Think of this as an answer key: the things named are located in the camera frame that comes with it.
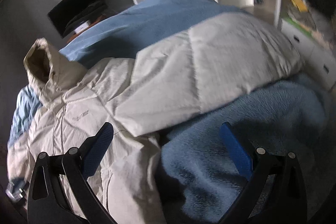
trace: white jacket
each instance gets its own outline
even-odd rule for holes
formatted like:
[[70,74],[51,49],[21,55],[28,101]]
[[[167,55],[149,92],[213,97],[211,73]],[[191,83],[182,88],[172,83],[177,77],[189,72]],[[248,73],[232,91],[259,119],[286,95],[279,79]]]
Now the white jacket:
[[[8,151],[9,179],[30,180],[40,152],[63,154],[110,122],[113,141],[88,182],[119,224],[149,224],[165,220],[153,176],[160,148],[148,134],[288,77],[302,63],[272,26],[229,13],[145,48],[135,62],[108,58],[87,71],[38,39],[24,65],[43,107]],[[61,179],[75,213],[83,216]]]

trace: white drawer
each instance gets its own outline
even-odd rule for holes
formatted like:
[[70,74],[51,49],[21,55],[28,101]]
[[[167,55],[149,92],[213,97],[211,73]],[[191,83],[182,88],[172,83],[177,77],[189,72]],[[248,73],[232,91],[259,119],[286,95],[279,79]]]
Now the white drawer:
[[306,71],[326,90],[330,90],[336,82],[336,60],[331,52],[319,46],[306,60]]
[[308,60],[314,49],[314,42],[300,30],[282,20],[281,32],[288,37],[292,45],[304,60]]

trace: blue blanket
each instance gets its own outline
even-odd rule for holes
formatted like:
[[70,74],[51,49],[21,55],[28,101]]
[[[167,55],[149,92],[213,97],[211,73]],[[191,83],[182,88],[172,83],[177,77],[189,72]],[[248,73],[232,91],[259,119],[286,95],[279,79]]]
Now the blue blanket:
[[313,214],[325,198],[317,200],[316,196],[329,192],[335,178],[331,176],[335,175],[334,166],[326,171],[329,180],[317,182],[312,175],[319,164],[315,155],[326,149],[318,143],[329,118],[330,102],[326,92],[301,74],[173,127],[163,138],[166,144],[156,173],[167,223],[217,223],[244,187],[246,180],[218,135],[224,122],[230,122],[256,147],[278,155],[285,151],[297,154]]
[[[110,17],[60,50],[70,61],[91,68],[102,58],[135,58],[138,51],[207,18],[224,12],[240,12],[214,0],[146,0]],[[10,147],[27,131],[41,103],[31,88],[18,95],[10,138]]]

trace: silver bolt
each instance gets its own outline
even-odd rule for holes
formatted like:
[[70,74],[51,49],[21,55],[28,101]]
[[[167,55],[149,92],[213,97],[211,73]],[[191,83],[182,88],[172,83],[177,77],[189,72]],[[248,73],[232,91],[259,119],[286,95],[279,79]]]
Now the silver bolt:
[[295,159],[295,154],[293,152],[289,152],[288,153],[288,156],[291,158],[291,159]]
[[46,152],[42,152],[42,153],[39,155],[39,158],[40,158],[40,159],[44,159],[46,155],[47,155]]
[[78,148],[77,147],[72,147],[72,148],[70,148],[70,150],[69,150],[69,154],[70,155],[74,155],[74,154],[76,154],[78,152]]
[[258,147],[258,148],[257,148],[257,153],[260,154],[260,155],[263,155],[263,154],[266,153],[266,150],[263,149],[262,147]]

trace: jacket hood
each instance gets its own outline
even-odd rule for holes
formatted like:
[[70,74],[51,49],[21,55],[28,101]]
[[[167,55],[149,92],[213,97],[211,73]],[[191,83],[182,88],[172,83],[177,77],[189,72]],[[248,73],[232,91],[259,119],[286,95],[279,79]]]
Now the jacket hood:
[[28,81],[43,105],[52,103],[74,87],[87,70],[80,63],[69,61],[46,39],[37,39],[28,51],[24,66]]

